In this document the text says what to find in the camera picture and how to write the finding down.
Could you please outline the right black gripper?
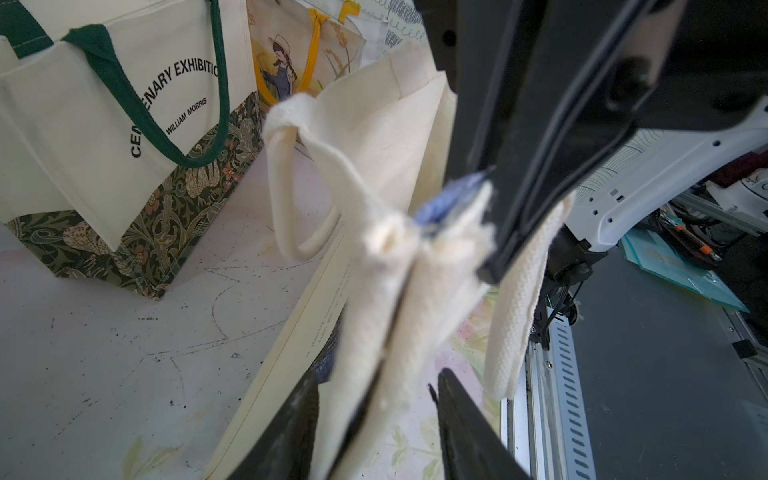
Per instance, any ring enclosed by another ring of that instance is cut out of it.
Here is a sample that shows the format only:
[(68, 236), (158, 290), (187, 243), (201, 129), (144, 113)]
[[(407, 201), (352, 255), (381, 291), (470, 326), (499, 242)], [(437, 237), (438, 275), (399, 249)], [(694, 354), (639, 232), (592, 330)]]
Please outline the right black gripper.
[(635, 129), (725, 130), (767, 94), (763, 1), (419, 1), (458, 93), (447, 176), (476, 172), (490, 284)]

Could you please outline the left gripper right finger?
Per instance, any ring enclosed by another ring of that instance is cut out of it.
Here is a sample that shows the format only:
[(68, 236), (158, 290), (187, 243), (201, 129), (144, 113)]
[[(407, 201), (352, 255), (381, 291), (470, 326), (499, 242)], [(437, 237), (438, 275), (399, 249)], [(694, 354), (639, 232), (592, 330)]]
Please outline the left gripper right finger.
[(437, 413), (444, 477), (448, 480), (528, 479), (452, 370), (430, 389)]

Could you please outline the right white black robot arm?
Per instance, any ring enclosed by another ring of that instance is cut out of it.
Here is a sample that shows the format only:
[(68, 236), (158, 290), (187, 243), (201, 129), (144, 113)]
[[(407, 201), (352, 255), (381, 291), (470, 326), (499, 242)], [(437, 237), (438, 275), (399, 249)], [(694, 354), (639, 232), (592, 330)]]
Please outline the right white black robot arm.
[(570, 193), (522, 337), (548, 344), (547, 294), (579, 283), (641, 219), (767, 142), (763, 1), (419, 1), (458, 96), (445, 180), (494, 194), (499, 284)]

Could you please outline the starry night canvas tote bag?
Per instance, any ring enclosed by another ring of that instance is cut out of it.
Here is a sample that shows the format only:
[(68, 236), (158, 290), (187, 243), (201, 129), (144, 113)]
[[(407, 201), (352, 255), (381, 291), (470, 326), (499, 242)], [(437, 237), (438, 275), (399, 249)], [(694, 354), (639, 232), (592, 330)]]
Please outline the starry night canvas tote bag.
[[(489, 186), (430, 233), (456, 97), (425, 43), (403, 43), (317, 95), (266, 115), (273, 230), (281, 253), (320, 266), (252, 383), (207, 477), (266, 479), (278, 460), (277, 413), (331, 345), (319, 417), (308, 420), (313, 479), (352, 479), (425, 384), (436, 353), (489, 291), (476, 274), (493, 245)], [(332, 340), (338, 333), (339, 339)]]

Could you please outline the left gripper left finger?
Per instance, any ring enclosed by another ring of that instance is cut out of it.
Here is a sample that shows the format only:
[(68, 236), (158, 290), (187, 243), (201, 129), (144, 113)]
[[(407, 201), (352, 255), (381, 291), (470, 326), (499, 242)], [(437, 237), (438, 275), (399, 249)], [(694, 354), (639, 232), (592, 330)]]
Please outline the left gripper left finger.
[(229, 479), (308, 479), (318, 417), (318, 378), (309, 369)]

